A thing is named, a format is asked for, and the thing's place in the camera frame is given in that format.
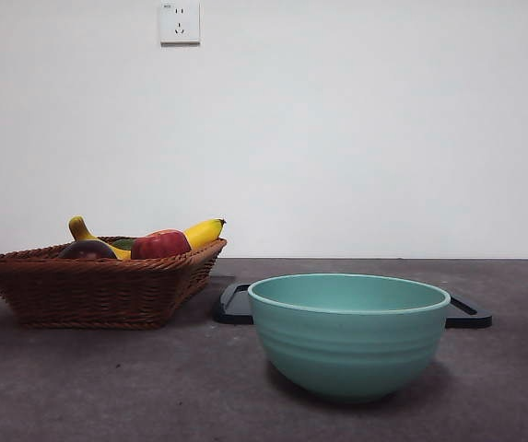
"banana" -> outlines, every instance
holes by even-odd
[[[69,220],[69,230],[71,231],[71,235],[73,235],[73,238],[76,241],[80,241],[82,239],[93,239],[96,241],[103,242],[108,247],[112,249],[114,254],[116,255],[116,258],[119,260],[130,260],[131,259],[131,251],[129,250],[122,250],[118,249],[116,247],[111,246],[105,241],[102,241],[98,237],[93,236],[91,233],[89,233],[88,228],[86,227],[86,223],[83,222],[83,217],[81,216],[74,216]]]
[[[192,250],[196,250],[217,239],[224,224],[224,219],[207,219],[202,223],[186,228],[183,233],[188,239]]]

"wall outlet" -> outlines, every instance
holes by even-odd
[[[200,2],[163,1],[159,6],[158,15],[162,45],[200,43]]]

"gray floor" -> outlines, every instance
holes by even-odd
[[[373,404],[316,399],[265,359],[253,326],[213,322],[235,281],[400,276],[470,297],[482,330],[447,329],[434,362]],[[528,261],[220,259],[157,331],[22,330],[0,299],[0,441],[528,441]]]

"wicker basket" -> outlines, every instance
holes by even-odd
[[[207,284],[226,244],[129,261],[57,258],[68,244],[0,254],[0,296],[25,327],[156,329]]]

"teal bowl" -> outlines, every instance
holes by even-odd
[[[429,365],[450,295],[365,274],[279,276],[250,285],[253,323],[272,364],[326,399],[374,401]]]

